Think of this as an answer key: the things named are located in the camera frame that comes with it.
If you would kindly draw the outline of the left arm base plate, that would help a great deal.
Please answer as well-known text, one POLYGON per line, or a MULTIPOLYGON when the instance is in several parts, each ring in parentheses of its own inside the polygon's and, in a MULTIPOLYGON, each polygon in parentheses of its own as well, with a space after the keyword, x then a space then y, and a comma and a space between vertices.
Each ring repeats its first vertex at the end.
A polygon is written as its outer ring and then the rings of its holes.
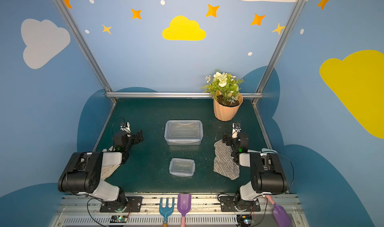
POLYGON ((100 213, 138 213, 141 210, 143 197, 127 196, 125 201, 102 202, 100 213))

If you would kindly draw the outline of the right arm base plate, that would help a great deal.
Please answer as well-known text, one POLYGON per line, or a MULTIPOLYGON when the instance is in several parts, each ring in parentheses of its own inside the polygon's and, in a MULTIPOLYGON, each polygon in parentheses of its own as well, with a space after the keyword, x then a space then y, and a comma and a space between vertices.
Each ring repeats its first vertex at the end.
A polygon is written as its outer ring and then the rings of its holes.
POLYGON ((235 196, 218 196, 222 212, 260 212, 261 207, 258 200, 244 201, 235 196))

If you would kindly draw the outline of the small clear lunch box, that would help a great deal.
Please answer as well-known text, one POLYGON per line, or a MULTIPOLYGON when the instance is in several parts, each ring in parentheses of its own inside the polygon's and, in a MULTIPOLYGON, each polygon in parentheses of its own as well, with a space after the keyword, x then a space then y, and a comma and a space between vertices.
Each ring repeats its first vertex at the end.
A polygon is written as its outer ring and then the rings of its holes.
POLYGON ((177 177, 192 177, 195 169, 195 161, 191 159, 172 158, 169 166, 170 174, 177 177))

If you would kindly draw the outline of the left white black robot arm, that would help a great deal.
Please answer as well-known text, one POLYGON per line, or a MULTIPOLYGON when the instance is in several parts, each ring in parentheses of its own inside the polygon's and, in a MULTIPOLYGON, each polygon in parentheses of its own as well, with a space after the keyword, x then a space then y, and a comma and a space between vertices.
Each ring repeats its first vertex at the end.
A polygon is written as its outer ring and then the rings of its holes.
POLYGON ((114 136, 111 152, 73 153, 58 181, 61 193, 88 195, 104 203, 127 204, 124 190, 102 180, 102 168, 127 162, 131 148, 144 141, 143 132, 133 135, 124 130, 114 136))

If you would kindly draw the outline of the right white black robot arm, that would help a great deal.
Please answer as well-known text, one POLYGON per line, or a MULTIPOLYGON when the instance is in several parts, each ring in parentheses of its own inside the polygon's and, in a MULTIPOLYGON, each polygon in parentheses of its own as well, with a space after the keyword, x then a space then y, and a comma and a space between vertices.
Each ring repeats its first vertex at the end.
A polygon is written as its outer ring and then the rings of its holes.
POLYGON ((236 202, 251 202, 260 196, 279 195, 289 189, 278 153, 250 151, 249 136, 244 133, 224 133, 222 142, 230 148, 230 158, 235 167, 250 169, 250 181, 239 187, 236 202))

